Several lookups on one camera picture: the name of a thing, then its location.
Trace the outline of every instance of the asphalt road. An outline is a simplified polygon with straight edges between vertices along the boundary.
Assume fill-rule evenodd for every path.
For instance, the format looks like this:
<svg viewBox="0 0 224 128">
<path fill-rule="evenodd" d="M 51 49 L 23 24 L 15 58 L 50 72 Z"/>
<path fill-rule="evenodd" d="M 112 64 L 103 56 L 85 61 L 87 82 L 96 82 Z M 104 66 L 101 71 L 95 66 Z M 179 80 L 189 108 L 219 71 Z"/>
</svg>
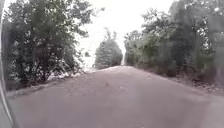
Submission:
<svg viewBox="0 0 224 128">
<path fill-rule="evenodd" d="M 224 100 L 131 67 L 11 99 L 21 128 L 223 128 Z"/>
</svg>

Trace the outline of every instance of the white sky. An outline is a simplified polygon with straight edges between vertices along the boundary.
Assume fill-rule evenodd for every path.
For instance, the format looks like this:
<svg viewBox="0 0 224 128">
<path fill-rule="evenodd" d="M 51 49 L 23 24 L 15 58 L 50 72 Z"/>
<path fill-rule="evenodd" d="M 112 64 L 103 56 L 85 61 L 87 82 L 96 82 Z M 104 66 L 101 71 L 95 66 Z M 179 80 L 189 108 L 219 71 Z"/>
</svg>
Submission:
<svg viewBox="0 0 224 128">
<path fill-rule="evenodd" d="M 6 6 L 15 0 L 6 0 Z M 103 41 L 105 29 L 117 32 L 117 42 L 123 52 L 124 36 L 133 30 L 141 30 L 143 18 L 141 17 L 149 8 L 156 8 L 168 12 L 174 0 L 89 0 L 95 8 L 105 8 L 97 17 L 92 19 L 92 24 L 86 26 L 89 37 L 82 39 L 81 47 L 94 55 L 96 48 Z"/>
</svg>

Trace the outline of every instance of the tree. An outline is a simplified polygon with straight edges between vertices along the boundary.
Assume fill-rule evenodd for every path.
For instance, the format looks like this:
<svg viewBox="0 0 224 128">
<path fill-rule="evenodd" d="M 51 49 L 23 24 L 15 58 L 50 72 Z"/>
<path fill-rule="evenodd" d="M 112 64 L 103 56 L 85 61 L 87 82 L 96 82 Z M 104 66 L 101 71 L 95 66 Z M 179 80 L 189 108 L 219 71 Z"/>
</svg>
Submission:
<svg viewBox="0 0 224 128">
<path fill-rule="evenodd" d="M 169 76 L 211 80 L 217 44 L 223 39 L 223 7 L 221 0 L 180 0 L 172 4 L 169 14 L 150 9 L 143 15 L 141 38 L 131 33 L 125 40 L 128 64 Z"/>
<path fill-rule="evenodd" d="M 104 69 L 121 64 L 122 52 L 116 43 L 116 33 L 112 34 L 107 30 L 105 40 L 101 42 L 96 50 L 95 67 Z"/>
<path fill-rule="evenodd" d="M 82 0 L 17 0 L 4 16 L 3 51 L 8 77 L 24 86 L 55 73 L 80 71 L 76 36 L 91 22 L 93 10 Z"/>
</svg>

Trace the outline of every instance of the vegetation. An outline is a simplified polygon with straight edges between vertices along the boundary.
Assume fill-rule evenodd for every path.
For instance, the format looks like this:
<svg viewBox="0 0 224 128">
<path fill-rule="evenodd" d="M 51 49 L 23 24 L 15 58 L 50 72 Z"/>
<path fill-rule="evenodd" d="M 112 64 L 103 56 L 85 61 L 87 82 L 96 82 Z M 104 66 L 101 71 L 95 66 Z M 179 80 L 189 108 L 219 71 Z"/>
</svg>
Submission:
<svg viewBox="0 0 224 128">
<path fill-rule="evenodd" d="M 125 37 L 126 63 L 212 82 L 217 44 L 223 41 L 223 7 L 223 1 L 180 0 L 169 14 L 149 10 L 143 31 Z"/>
<path fill-rule="evenodd" d="M 45 82 L 52 74 L 80 72 L 77 36 L 91 22 L 93 10 L 83 0 L 17 0 L 3 22 L 3 60 L 7 88 Z M 18 86 L 9 81 L 19 81 Z"/>
<path fill-rule="evenodd" d="M 96 50 L 95 67 L 97 69 L 104 69 L 121 64 L 122 52 L 116 43 L 116 33 L 112 34 L 107 30 L 105 40 L 101 42 L 99 48 Z"/>
</svg>

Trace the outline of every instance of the road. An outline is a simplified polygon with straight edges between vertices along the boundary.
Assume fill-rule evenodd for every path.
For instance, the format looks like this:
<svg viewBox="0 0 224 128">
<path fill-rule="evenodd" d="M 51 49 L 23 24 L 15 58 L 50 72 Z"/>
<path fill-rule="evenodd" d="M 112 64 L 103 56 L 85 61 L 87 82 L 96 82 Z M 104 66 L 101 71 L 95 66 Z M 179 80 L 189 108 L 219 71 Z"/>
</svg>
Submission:
<svg viewBox="0 0 224 128">
<path fill-rule="evenodd" d="M 114 67 L 10 100 L 21 128 L 223 128 L 224 100 Z"/>
</svg>

